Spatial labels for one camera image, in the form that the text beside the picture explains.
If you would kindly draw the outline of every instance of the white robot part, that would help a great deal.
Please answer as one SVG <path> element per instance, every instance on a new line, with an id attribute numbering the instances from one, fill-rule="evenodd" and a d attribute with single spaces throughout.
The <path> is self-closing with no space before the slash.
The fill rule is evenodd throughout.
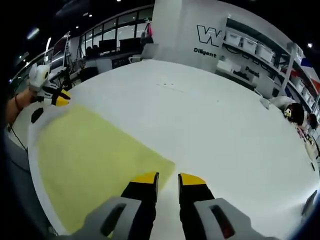
<path id="1" fill-rule="evenodd" d="M 39 92 L 49 77 L 50 66 L 33 64 L 29 72 L 29 87 Z"/>

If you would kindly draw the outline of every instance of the yellow cloth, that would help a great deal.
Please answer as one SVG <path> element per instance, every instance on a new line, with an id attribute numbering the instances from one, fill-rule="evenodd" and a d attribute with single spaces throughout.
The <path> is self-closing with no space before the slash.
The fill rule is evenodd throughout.
<path id="1" fill-rule="evenodd" d="M 159 172 L 159 189 L 175 164 L 98 114 L 75 105 L 44 128 L 37 142 L 38 165 L 54 210 L 69 233 L 129 181 Z"/>

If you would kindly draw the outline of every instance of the hand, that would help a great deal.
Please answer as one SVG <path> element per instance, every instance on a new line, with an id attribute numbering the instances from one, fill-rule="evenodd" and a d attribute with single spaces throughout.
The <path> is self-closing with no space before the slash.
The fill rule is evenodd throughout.
<path id="1" fill-rule="evenodd" d="M 28 107 L 31 103 L 34 102 L 34 98 L 36 96 L 36 93 L 31 91 L 28 87 L 23 91 L 20 92 L 16 96 L 16 101 L 19 105 L 20 108 L 26 108 Z"/>

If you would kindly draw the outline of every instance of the glass window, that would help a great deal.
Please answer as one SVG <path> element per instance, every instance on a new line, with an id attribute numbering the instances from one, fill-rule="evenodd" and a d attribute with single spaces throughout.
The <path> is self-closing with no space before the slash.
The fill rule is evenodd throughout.
<path id="1" fill-rule="evenodd" d="M 123 26 L 118 28 L 116 46 L 120 47 L 120 40 L 131 39 L 135 37 L 135 26 Z"/>
<path id="2" fill-rule="evenodd" d="M 93 37 L 93 45 L 97 45 L 99 47 L 99 42 L 102 40 L 102 35 L 97 35 Z"/>
<path id="3" fill-rule="evenodd" d="M 95 36 L 95 35 L 97 35 L 97 34 L 101 34 L 101 32 L 102 32 L 102 25 L 96 27 L 96 28 L 93 30 L 93 36 Z"/>
<path id="4" fill-rule="evenodd" d="M 92 31 L 89 31 L 85 35 L 85 48 L 87 49 L 88 47 L 92 48 Z"/>
<path id="5" fill-rule="evenodd" d="M 141 10 L 139 12 L 139 19 L 150 19 L 150 20 L 152 20 L 153 13 L 154 13 L 154 9 L 153 8 L 148 8 L 148 9 Z"/>
<path id="6" fill-rule="evenodd" d="M 85 36 L 81 38 L 81 55 L 83 57 L 86 55 Z"/>
<path id="7" fill-rule="evenodd" d="M 146 29 L 147 24 L 146 23 L 140 23 L 136 26 L 136 37 L 141 38 L 141 34 Z"/>
<path id="8" fill-rule="evenodd" d="M 96 27 L 93 30 L 93 45 L 97 45 L 99 47 L 99 42 L 102 40 L 102 25 Z"/>
<path id="9" fill-rule="evenodd" d="M 103 40 L 115 39 L 116 30 L 112 29 L 111 31 L 107 31 L 103 34 Z"/>
<path id="10" fill-rule="evenodd" d="M 116 21 L 117 20 L 115 18 L 115 19 L 112 19 L 112 20 L 106 22 L 104 24 L 104 26 L 103 26 L 103 31 L 107 31 L 108 29 L 111 29 L 111 28 L 115 27 L 116 26 Z"/>
<path id="11" fill-rule="evenodd" d="M 137 18 L 137 13 L 138 12 L 135 11 L 135 12 L 120 16 L 118 20 L 118 24 L 120 25 L 120 24 L 125 24 L 125 23 L 135 21 Z"/>

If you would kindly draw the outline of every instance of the human arm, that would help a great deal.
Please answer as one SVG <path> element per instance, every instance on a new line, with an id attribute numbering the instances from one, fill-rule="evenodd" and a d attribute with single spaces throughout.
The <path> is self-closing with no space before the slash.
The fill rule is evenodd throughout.
<path id="1" fill-rule="evenodd" d="M 12 124 L 22 109 L 31 104 L 33 96 L 33 92 L 27 87 L 23 92 L 11 98 L 6 104 L 5 122 Z"/>

